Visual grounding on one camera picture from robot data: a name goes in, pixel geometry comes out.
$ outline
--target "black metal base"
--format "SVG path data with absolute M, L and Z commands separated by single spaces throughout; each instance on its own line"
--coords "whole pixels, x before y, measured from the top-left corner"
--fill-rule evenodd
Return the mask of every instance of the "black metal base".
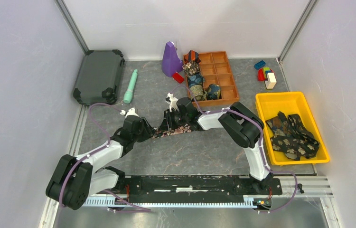
M 239 175 L 127 176 L 118 182 L 129 186 L 132 203 L 243 202 L 244 195 L 269 195 L 269 188 L 273 195 L 283 193 L 279 179 L 273 178 L 265 189 L 255 189 L 252 179 Z M 203 191 L 179 192 L 180 188 Z

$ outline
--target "blue block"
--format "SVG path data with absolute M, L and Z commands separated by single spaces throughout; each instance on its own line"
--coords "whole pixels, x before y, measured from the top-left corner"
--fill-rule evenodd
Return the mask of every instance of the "blue block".
M 259 70 L 260 68 L 264 67 L 266 65 L 265 61 L 261 60 L 259 61 L 257 64 L 255 64 L 253 67 L 256 69 L 256 70 Z

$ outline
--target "white block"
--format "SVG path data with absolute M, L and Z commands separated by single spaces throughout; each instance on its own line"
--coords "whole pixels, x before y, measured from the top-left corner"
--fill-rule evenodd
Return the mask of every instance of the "white block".
M 265 81 L 266 89 L 273 89 L 273 87 L 276 85 L 276 76 L 274 76 L 274 73 L 267 73 L 266 77 L 267 77 L 267 81 Z

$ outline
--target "gray storage case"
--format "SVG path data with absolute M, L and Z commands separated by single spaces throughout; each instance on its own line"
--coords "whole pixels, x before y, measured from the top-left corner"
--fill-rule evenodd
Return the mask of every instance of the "gray storage case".
M 81 105 L 114 104 L 124 62 L 120 50 L 87 52 L 77 75 L 73 97 Z

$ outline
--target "yellow bin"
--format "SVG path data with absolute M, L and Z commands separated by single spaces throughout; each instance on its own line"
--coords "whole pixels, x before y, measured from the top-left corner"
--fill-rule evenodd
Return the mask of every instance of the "yellow bin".
M 256 95 L 256 110 L 260 119 L 265 124 L 263 129 L 264 139 L 267 145 L 267 151 L 270 162 L 273 165 L 298 165 L 298 164 L 317 164 L 329 162 L 329 154 L 323 143 L 322 137 L 319 134 L 318 128 L 308 107 L 307 100 L 301 92 L 286 92 L 286 93 L 265 93 Z M 294 161 L 286 157 L 283 152 L 274 151 L 270 138 L 273 137 L 273 132 L 266 126 L 266 120 L 277 116 L 278 112 L 284 113 L 286 116 L 290 114 L 299 114 L 302 123 L 310 131 L 316 140 L 320 142 L 320 148 L 315 158 L 306 159 L 301 157 L 301 160 Z

